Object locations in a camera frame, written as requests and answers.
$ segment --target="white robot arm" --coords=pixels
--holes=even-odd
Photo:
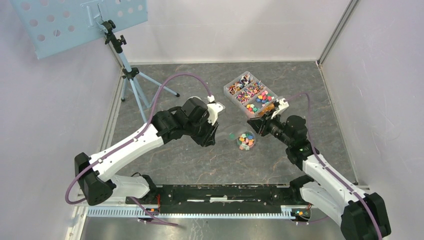
[[[108,149],[91,156],[77,155],[75,175],[92,166],[78,180],[88,204],[98,205],[110,197],[142,198],[146,195],[150,190],[148,177],[119,176],[116,173],[139,156],[171,140],[188,135],[202,147],[214,145],[218,113],[225,107],[215,102],[213,96],[208,99],[210,103],[206,104],[198,97],[191,97],[181,107],[157,112],[151,124],[144,124]]]
[[[346,239],[389,235],[391,228],[383,198],[376,192],[367,194],[337,172],[313,149],[307,139],[305,119],[292,115],[280,122],[281,116],[273,113],[281,106],[279,102],[275,105],[276,110],[247,123],[261,136],[271,134],[287,145],[287,158],[307,174],[290,182],[294,199],[318,207],[340,226]]]

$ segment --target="white wall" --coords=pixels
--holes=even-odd
[[[124,52],[143,63],[316,60],[348,3],[148,0],[148,21],[121,32]]]
[[[358,177],[385,200],[390,239],[422,239],[424,1],[360,1],[323,64]]]
[[[99,146],[119,67],[101,39],[37,60],[9,1],[0,33],[0,239],[61,240],[74,156]]]

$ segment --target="tripod stand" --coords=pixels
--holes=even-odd
[[[127,90],[127,82],[129,82],[131,84],[131,88],[132,91],[134,92],[134,96],[135,96],[135,100],[137,101],[137,105],[138,108],[140,109],[140,113],[141,113],[141,117],[143,118],[143,121],[146,123],[147,119],[146,119],[146,115],[143,111],[143,105],[142,102],[140,101],[140,99],[143,101],[145,107],[147,109],[149,109],[153,102],[148,101],[148,99],[146,98],[146,95],[144,94],[142,87],[140,86],[139,82],[137,81],[137,79],[135,78],[137,75],[142,76],[143,78],[147,79],[148,81],[158,85],[159,87],[161,86],[161,83],[154,80],[153,78],[147,76],[146,74],[140,72],[136,67],[131,68],[130,64],[128,63],[127,58],[125,57],[125,54],[123,53],[123,49],[122,49],[122,45],[126,45],[127,41],[125,40],[124,36],[121,35],[120,39],[117,39],[117,37],[115,36],[115,34],[112,32],[113,29],[116,28],[114,22],[112,20],[109,21],[104,21],[103,23],[101,23],[100,26],[101,29],[104,31],[104,34],[106,35],[106,41],[105,44],[108,44],[109,42],[112,43],[113,48],[115,49],[116,53],[118,54],[120,60],[122,61],[123,64],[123,74],[124,76],[122,76],[122,78],[124,79],[123,85],[122,85],[122,90],[121,90],[121,101],[124,102],[125,101],[125,92]],[[164,90],[170,92],[171,94],[175,95],[176,97],[179,97],[180,94],[169,89],[168,87],[164,87]]]

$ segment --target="plastic organizer box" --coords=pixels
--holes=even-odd
[[[248,118],[255,118],[278,97],[263,82],[246,71],[224,86],[224,95]]]

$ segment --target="granite surface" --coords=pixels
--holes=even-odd
[[[213,92],[216,101],[226,106],[218,118],[220,130],[242,124],[248,128],[246,115],[224,96],[223,86],[245,71],[251,72],[279,96],[288,98],[299,92],[311,94],[311,131],[317,149],[343,176],[355,181],[352,166],[332,110],[329,96],[314,62],[244,62],[141,65],[138,69],[163,82],[175,73],[190,72],[201,76]],[[138,77],[146,96],[151,100],[157,86]],[[191,96],[206,100],[206,90],[192,77],[170,81],[169,88],[181,94],[177,98],[164,91],[159,97],[157,110],[181,106]],[[290,102],[281,115],[306,117],[306,97]],[[112,144],[135,132],[143,120],[134,95],[127,91],[121,103]],[[216,145],[200,147],[190,137],[173,140],[134,160],[117,174],[130,176],[135,172],[150,175],[156,184],[231,184],[231,183],[288,183],[303,173],[287,159],[286,146],[272,136],[257,137],[249,151],[238,149],[235,141],[218,140]]]

